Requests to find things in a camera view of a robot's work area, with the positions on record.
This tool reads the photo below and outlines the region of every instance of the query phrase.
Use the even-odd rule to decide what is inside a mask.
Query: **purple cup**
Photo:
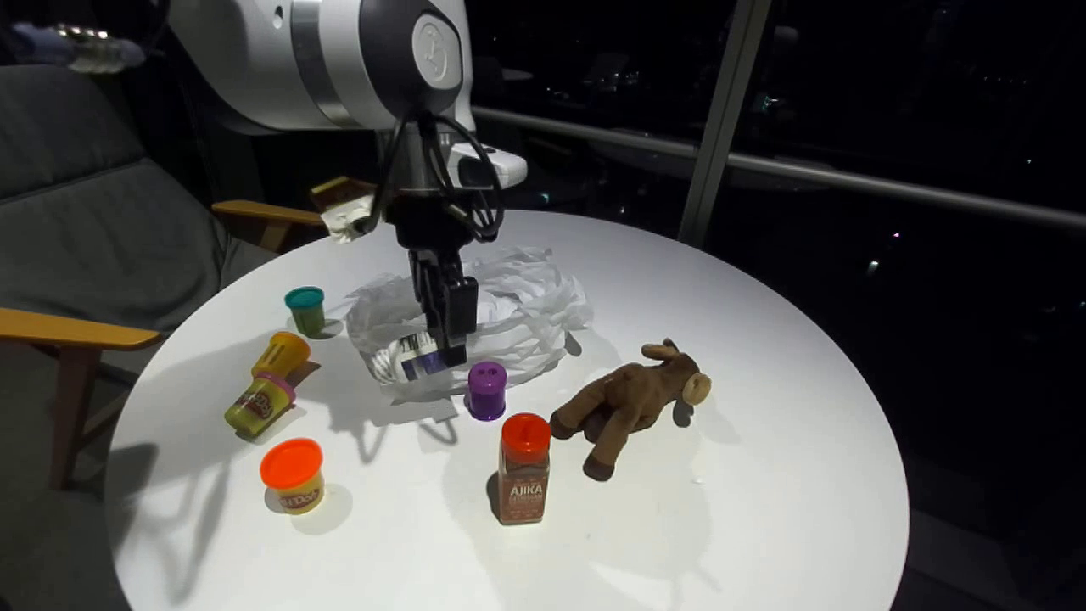
[[[476,420],[496,420],[506,415],[506,367],[501,360],[471,363],[467,403]]]

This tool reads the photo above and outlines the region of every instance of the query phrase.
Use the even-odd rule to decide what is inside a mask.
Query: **green cup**
[[[327,333],[327,293],[317,284],[300,284],[286,294],[286,306],[297,316],[297,326],[303,335],[322,335]]]

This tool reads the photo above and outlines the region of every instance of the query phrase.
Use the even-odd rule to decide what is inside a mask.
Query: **brown toy animal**
[[[646,432],[676,401],[676,424],[689,427],[689,415],[710,394],[710,378],[698,373],[694,358],[678,354],[674,341],[646,343],[650,360],[660,367],[629,363],[616,373],[588,385],[577,397],[550,415],[550,435],[570,439],[583,432],[596,451],[583,462],[583,475],[608,483],[616,475],[616,459],[629,435]]]

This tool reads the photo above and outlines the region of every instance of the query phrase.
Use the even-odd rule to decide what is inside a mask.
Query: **chair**
[[[257,199],[197,205],[64,67],[0,67],[0,341],[57,360],[51,484],[72,478],[105,350],[142,350],[271,253],[220,216],[263,222],[263,243],[321,215]]]

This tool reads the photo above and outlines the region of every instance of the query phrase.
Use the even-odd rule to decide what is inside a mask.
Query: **table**
[[[463,397],[390,408],[346,335],[300,408],[237,442],[226,408],[275,328],[283,294],[331,293],[334,316],[373,278],[407,276],[390,226],[317,240],[197,308],[142,370],[113,439],[108,531],[137,611],[874,611],[908,562],[911,496],[898,439],[849,358],[792,303],[678,240],[636,226],[506,215],[502,240],[555,248],[596,308],[582,358],[510,392],[550,415],[582,385],[662,335],[715,381],[694,427],[662,419],[610,483],[582,475],[588,442],[555,442],[539,527],[501,527],[485,478],[501,424]],[[312,516],[270,509],[263,454],[308,435],[331,496]]]

